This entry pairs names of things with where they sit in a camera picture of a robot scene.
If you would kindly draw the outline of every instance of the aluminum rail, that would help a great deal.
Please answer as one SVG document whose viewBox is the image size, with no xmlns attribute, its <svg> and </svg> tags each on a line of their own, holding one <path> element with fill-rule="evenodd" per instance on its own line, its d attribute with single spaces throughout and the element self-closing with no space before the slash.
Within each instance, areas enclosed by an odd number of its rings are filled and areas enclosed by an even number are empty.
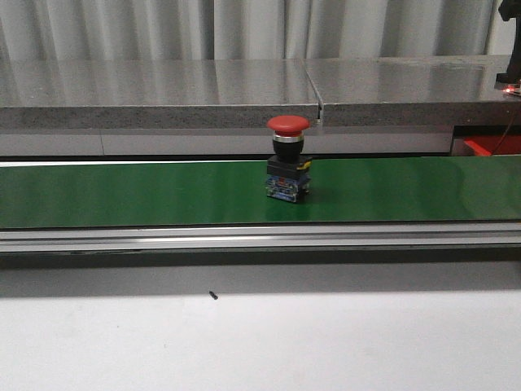
<svg viewBox="0 0 521 391">
<path fill-rule="evenodd" d="M 0 231 L 0 254 L 227 248 L 413 249 L 491 246 L 521 247 L 521 223 L 301 224 Z"/>
</svg>

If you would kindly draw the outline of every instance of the red object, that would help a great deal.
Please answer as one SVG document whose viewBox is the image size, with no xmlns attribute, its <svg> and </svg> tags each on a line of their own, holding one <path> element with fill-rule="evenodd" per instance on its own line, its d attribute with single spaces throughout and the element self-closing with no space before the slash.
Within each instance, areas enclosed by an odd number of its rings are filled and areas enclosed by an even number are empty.
<svg viewBox="0 0 521 391">
<path fill-rule="evenodd" d="M 501 136 L 467 137 L 464 143 L 474 151 L 476 156 L 491 156 Z M 521 153 L 521 136 L 506 136 L 494 155 L 517 155 Z"/>
<path fill-rule="evenodd" d="M 268 127 L 279 136 L 295 137 L 309 128 L 309 121 L 302 116 L 274 116 L 268 121 Z"/>
</svg>

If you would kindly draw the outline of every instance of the white curtain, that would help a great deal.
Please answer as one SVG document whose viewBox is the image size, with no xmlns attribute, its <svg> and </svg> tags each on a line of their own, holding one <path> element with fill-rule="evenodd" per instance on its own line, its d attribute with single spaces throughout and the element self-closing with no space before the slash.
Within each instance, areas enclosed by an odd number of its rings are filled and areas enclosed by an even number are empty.
<svg viewBox="0 0 521 391">
<path fill-rule="evenodd" d="M 478 55 L 499 0 L 0 0 L 0 58 Z"/>
</svg>

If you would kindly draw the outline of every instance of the black device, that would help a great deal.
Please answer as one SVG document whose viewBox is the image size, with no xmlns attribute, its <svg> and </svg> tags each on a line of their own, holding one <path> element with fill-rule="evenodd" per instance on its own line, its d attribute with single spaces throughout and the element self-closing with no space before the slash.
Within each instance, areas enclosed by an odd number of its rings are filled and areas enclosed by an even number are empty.
<svg viewBox="0 0 521 391">
<path fill-rule="evenodd" d="M 498 10 L 505 22 L 510 18 L 515 18 L 515 40 L 508 68 L 505 73 L 496 75 L 496 81 L 519 84 L 521 79 L 521 0 L 503 0 Z"/>
</svg>

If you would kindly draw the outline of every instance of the granite countertop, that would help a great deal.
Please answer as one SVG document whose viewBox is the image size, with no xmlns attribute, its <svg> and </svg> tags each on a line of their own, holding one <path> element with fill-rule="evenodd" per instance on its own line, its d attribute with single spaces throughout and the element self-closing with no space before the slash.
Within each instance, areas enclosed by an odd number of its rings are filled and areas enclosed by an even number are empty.
<svg viewBox="0 0 521 391">
<path fill-rule="evenodd" d="M 0 128 L 264 127 L 317 112 L 299 60 L 0 63 Z"/>
<path fill-rule="evenodd" d="M 0 62 L 0 129 L 503 125 L 518 98 L 494 88 L 509 56 Z"/>
<path fill-rule="evenodd" d="M 495 89 L 506 55 L 307 59 L 323 125 L 501 125 L 521 100 Z"/>
</svg>

